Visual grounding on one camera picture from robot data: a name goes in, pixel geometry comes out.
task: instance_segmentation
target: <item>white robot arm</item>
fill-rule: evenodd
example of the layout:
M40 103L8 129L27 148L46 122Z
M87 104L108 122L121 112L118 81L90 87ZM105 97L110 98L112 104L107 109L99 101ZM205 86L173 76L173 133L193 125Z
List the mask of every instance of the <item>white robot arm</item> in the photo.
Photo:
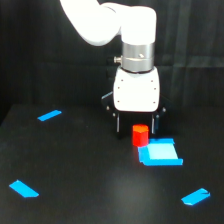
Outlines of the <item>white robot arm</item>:
M116 3L99 5L97 0L60 0L68 19L89 44L103 46L121 35L122 56L113 89L119 111L154 112L160 85L154 67L156 13L143 6Z

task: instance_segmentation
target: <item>black table surface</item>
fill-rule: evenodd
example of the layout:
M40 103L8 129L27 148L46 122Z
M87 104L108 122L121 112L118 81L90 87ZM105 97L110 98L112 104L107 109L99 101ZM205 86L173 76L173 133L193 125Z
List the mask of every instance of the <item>black table surface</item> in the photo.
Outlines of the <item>black table surface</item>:
M52 110L62 114L40 122ZM224 109L185 108L161 120L183 166L139 163L102 108L14 105L0 128L0 223L223 224ZM39 193L23 198L20 180ZM181 198L205 188L195 206Z

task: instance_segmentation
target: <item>blue tape strip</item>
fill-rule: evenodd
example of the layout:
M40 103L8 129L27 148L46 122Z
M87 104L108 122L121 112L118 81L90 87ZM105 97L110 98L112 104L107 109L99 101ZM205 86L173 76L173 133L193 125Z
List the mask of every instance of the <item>blue tape strip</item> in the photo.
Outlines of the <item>blue tape strip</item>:
M145 166L182 166L183 159L149 159L144 160Z
M147 147L138 148L139 161L144 163L145 160L149 159L149 150Z
M207 190L205 190L204 188L201 188L201 189L195 191L194 193L189 194L188 196L182 198L181 200L186 205L195 205L196 203L198 203L208 197L210 197L210 193Z
M155 139L150 138L149 144L175 144L172 138Z
M39 194L26 186L21 181L17 180L11 185L9 185L14 191L18 192L20 195L22 195L24 198L28 197L37 197Z
M54 110L54 111L52 111L52 112L50 112L50 113L48 113L48 114L45 114L45 115L43 115L43 116L41 116L41 117L38 117L38 119L39 119L40 121L45 121L45 120L50 119L50 118L52 118L52 117L55 117L55 116L57 116L57 115L59 115L59 114L61 114L61 111Z

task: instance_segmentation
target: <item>red cube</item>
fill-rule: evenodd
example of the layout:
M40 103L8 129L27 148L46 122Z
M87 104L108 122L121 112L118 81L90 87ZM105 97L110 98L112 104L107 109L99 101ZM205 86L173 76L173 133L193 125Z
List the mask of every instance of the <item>red cube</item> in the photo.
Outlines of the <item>red cube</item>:
M147 125L133 125L132 131L132 143L134 146L143 147L149 144L149 127Z

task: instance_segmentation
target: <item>blue paper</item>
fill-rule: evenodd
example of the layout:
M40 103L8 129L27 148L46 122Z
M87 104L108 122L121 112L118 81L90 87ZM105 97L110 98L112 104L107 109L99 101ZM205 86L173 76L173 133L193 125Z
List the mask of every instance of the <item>blue paper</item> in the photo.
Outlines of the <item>blue paper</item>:
M22 195L24 198L37 197L39 195L37 192L29 188L19 180L9 185L9 187L11 187L14 191Z
M149 139L149 144L175 144L172 138Z
M57 115L59 115L59 114L61 114L61 111L54 110L54 111L52 111L52 112L50 112L50 113L48 113L48 114L45 114L45 115L43 115L43 116L41 116L41 117L38 117L38 119L39 119L40 121L45 121L45 120L50 119L50 118L52 118L52 117L55 117L55 116L57 116Z
M208 197L210 197L210 193L207 190L205 190L204 188L201 188L201 189L195 191L194 193L189 194L188 196L182 198L181 200L186 205L195 205L196 203L198 203Z
M147 147L150 159L178 159L172 144L149 144Z
M181 166L183 159L178 159L173 144L173 139L150 139L150 144L138 148L139 161L145 166Z

